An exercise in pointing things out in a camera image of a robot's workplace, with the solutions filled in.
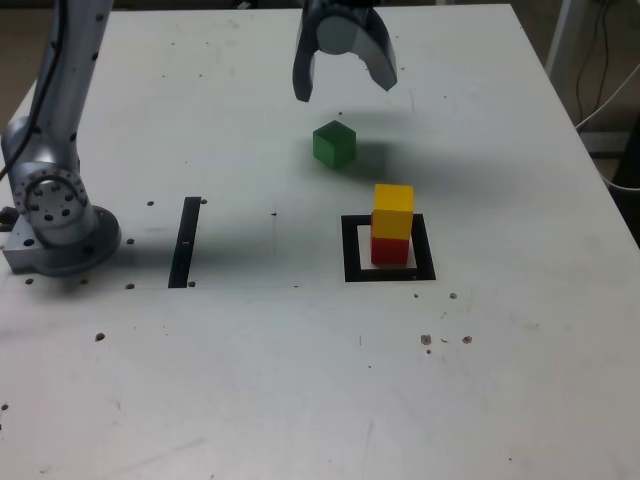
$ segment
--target table surface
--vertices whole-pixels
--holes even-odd
[[[1,478],[640,475],[640,256],[513,11],[380,14],[398,84],[319,54],[309,104],[299,11],[112,15],[78,147],[135,243],[0,262]],[[335,119],[341,172],[311,155]],[[415,187],[436,281],[344,282],[379,182]],[[168,290],[186,196],[197,284]]]

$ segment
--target cable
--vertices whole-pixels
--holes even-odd
[[[42,110],[42,105],[44,104],[44,100],[47,96],[47,91],[49,90],[49,86],[51,85],[53,74],[55,73],[58,61],[60,60],[62,44],[64,41],[64,30],[67,22],[67,2],[66,0],[58,1],[60,2],[60,8],[58,8],[58,35],[56,37],[55,54],[53,56],[53,60],[51,61],[51,67],[49,68],[49,71],[47,72],[47,75],[44,79],[42,90],[40,90],[40,96],[33,103],[33,110],[31,112],[31,115],[29,115],[29,124],[27,125],[27,131],[22,138],[22,142],[20,142],[20,145],[18,146],[16,151],[6,162],[2,170],[0,170],[0,182],[16,164],[16,162],[20,158],[20,155],[22,155],[22,152],[24,152],[24,149],[27,148],[29,140],[31,140],[31,137],[33,136],[33,133],[38,124],[40,110]]]
[[[584,110],[582,107],[582,101],[580,100],[580,81],[582,80],[582,74],[587,68],[589,60],[591,59],[591,55],[593,55],[593,50],[596,48],[596,44],[598,42],[598,26],[600,25],[600,18],[602,17],[606,6],[607,0],[602,0],[600,9],[598,10],[598,14],[596,15],[596,21],[593,24],[593,39],[591,40],[591,45],[589,46],[589,50],[587,50],[587,55],[584,57],[582,67],[580,67],[580,72],[578,72],[578,79],[576,80],[576,100],[578,101],[578,109],[580,111],[580,121],[582,121],[582,119],[584,118]]]
[[[589,120],[591,120],[593,117],[595,117],[598,113],[600,113],[600,110],[602,110],[604,107],[606,107],[607,105],[609,105],[609,103],[611,102],[611,100],[613,100],[616,95],[618,95],[618,93],[620,93],[620,90],[622,90],[627,83],[629,83],[631,81],[631,79],[633,78],[633,76],[638,73],[638,70],[640,70],[640,63],[638,65],[636,65],[636,68],[633,69],[633,72],[631,72],[631,74],[627,77],[627,79],[622,82],[622,85],[620,85],[618,87],[618,89],[613,92],[613,95],[611,95],[609,97],[609,99],[604,102],[602,104],[602,106],[600,106],[595,112],[593,112],[591,115],[589,115],[587,118],[585,118],[583,121],[581,121],[578,125],[576,125],[576,130],[579,129],[580,127],[582,127],[585,123],[587,123]]]
[[[591,115],[589,115],[587,118],[585,118],[582,122],[580,122],[578,125],[576,125],[576,130],[578,130],[580,127],[582,127],[585,123],[587,123],[589,120],[591,120],[593,117],[595,117],[598,113],[600,113],[600,110],[602,110],[604,107],[606,107],[607,105],[609,105],[609,103],[611,102],[611,100],[613,100],[618,93],[620,93],[620,91],[627,85],[627,83],[629,83],[631,81],[631,79],[634,77],[634,75],[636,73],[638,73],[638,70],[640,70],[640,63],[638,65],[636,65],[636,68],[633,69],[633,71],[629,74],[629,76],[626,78],[626,80],[624,82],[622,82],[622,84],[618,87],[618,89],[613,92],[613,95],[611,95],[609,97],[609,99],[604,102],[602,104],[601,107],[599,107],[595,112],[593,112]],[[629,188],[629,187],[622,187],[620,185],[616,185],[615,183],[611,182],[608,178],[606,178],[604,175],[602,175],[602,173],[600,174],[600,177],[602,177],[602,180],[604,181],[604,183],[606,183],[608,186],[615,188],[616,190],[620,190],[622,192],[640,192],[640,188]]]
[[[593,107],[594,112],[600,106],[602,90],[604,89],[604,84],[607,80],[607,73],[609,71],[609,32],[607,32],[607,15],[609,14],[609,9],[611,8],[611,5],[613,5],[613,2],[614,0],[609,0],[607,6],[604,8],[604,12],[602,13],[602,31],[604,34],[604,71],[602,72],[602,80],[600,81],[600,89],[598,90],[596,104]]]

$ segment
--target stacked cubes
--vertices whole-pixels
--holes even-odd
[[[412,223],[413,187],[376,185],[371,217],[371,263],[406,264]]]

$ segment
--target green cube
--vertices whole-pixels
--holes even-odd
[[[356,132],[335,120],[313,132],[313,156],[330,168],[356,157]]]

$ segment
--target robotic arm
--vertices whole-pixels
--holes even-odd
[[[385,90],[395,58],[373,0],[307,0],[293,66],[298,100],[313,89],[316,51],[357,54]],[[120,243],[120,227],[91,205],[80,177],[76,136],[113,0],[56,0],[54,25],[29,117],[2,136],[5,167],[20,216],[3,253],[15,273],[61,276],[91,268]]]

